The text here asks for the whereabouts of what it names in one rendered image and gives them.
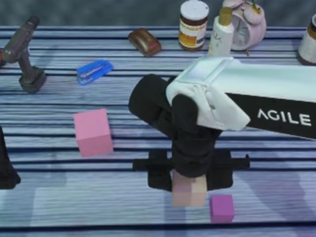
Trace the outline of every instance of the white bottle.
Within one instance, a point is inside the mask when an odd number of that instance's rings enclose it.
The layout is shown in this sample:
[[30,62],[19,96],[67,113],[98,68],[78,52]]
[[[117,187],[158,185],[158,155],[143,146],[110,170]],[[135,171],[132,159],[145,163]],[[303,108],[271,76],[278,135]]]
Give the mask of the white bottle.
[[213,32],[209,43],[208,56],[227,57],[231,52],[234,36],[232,24],[233,11],[222,7],[214,20]]

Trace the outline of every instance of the wooden table surface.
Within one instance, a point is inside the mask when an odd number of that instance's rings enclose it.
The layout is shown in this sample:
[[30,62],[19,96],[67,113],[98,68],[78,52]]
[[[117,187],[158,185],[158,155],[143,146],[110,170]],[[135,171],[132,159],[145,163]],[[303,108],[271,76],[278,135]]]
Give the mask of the wooden table surface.
[[[3,47],[16,28],[0,28]],[[0,191],[1,237],[312,237],[316,234],[316,142],[245,129],[228,131],[217,147],[234,157],[249,154],[251,168],[234,174],[232,188],[209,192],[234,196],[232,224],[210,224],[208,205],[173,207],[171,194],[147,187],[134,158],[170,141],[132,115],[130,93],[144,75],[177,75],[200,52],[185,52],[177,28],[148,28],[163,51],[143,57],[127,40],[128,27],[45,27],[30,43],[31,63],[47,82],[35,95],[23,92],[18,64],[0,69],[0,125],[22,183]],[[250,50],[233,52],[245,63],[297,65],[303,28],[269,28]],[[87,86],[76,69],[97,59],[114,70]],[[106,108],[115,152],[81,158],[73,113]]]

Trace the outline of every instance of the drill base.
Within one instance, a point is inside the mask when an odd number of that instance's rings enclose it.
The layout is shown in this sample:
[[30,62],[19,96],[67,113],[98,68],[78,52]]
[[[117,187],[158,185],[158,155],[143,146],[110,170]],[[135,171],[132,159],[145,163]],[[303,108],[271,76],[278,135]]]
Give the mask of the drill base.
[[30,80],[29,78],[25,78],[24,76],[19,79],[19,83],[22,89],[29,94],[35,94],[36,92],[38,92],[46,81],[46,74],[44,70],[38,67],[33,67],[33,70],[35,74],[34,80]]

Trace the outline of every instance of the beige block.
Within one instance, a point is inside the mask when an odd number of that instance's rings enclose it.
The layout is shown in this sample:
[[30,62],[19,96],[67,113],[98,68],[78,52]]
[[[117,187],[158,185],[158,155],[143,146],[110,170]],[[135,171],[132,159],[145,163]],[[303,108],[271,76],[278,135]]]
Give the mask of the beige block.
[[207,197],[206,176],[187,178],[172,171],[172,205],[204,206]]

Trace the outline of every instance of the gold bottle cap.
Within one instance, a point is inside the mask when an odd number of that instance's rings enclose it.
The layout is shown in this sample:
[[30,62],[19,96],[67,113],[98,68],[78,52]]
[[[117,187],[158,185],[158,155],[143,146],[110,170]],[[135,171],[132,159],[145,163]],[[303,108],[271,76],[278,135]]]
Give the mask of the gold bottle cap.
[[233,11],[230,7],[222,7],[219,11],[219,24],[227,26],[231,23],[233,17]]

